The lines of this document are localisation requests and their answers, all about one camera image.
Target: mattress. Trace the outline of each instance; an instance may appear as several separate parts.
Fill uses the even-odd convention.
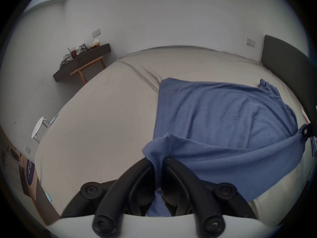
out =
[[[159,85],[168,77],[253,87],[262,78],[293,109],[298,127],[306,123],[292,91],[258,62],[197,47],[130,54],[82,87],[39,144],[35,168],[59,214],[84,183],[115,180],[144,157],[142,149],[153,139]],[[277,225],[298,199],[315,164],[309,142],[297,167],[250,202],[263,223]]]

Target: table leg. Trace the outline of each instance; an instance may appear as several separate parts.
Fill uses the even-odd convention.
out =
[[[85,78],[84,73],[81,70],[78,73],[79,73],[79,76],[80,76],[81,81],[83,82],[83,84],[84,85],[87,84],[87,79]]]
[[[102,64],[102,67],[103,67],[103,69],[105,69],[106,68],[106,65],[105,65],[105,62],[103,61],[103,58],[101,58],[101,64]]]

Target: purple sticker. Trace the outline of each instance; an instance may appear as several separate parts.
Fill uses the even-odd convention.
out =
[[[34,163],[28,160],[26,164],[26,179],[28,180],[29,185],[32,184],[33,175],[34,175]]]

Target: white stool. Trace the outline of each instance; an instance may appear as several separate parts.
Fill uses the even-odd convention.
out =
[[[42,124],[47,128],[46,124],[43,123],[44,121],[46,121],[48,124],[50,124],[50,122],[48,120],[44,119],[44,117],[41,117],[40,120],[38,120],[38,122],[35,125],[34,130],[32,132],[31,138],[34,138],[38,143],[40,143],[40,141],[36,138],[38,130],[40,129]]]

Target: white wall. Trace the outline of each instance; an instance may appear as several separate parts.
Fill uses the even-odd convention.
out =
[[[31,149],[30,156],[25,154],[31,160],[38,147],[31,139],[38,119],[52,119],[81,87],[54,81],[67,45],[63,5],[54,4],[21,19],[4,55],[0,126],[20,152],[26,145]]]
[[[67,46],[91,44],[98,28],[99,40],[112,49],[107,65],[130,52],[166,45],[201,46],[260,61],[265,34],[308,53],[305,31],[285,0],[65,0],[44,6],[20,20],[0,70],[0,125],[20,152],[26,145],[31,149],[31,160],[38,119],[52,119],[81,87],[77,77],[63,83],[52,77]],[[256,41],[255,48],[246,45],[247,38]]]
[[[260,61],[265,34],[307,55],[305,31],[285,0],[66,0],[65,21],[71,43],[91,43],[100,28],[99,40],[109,42],[117,57],[194,45]]]

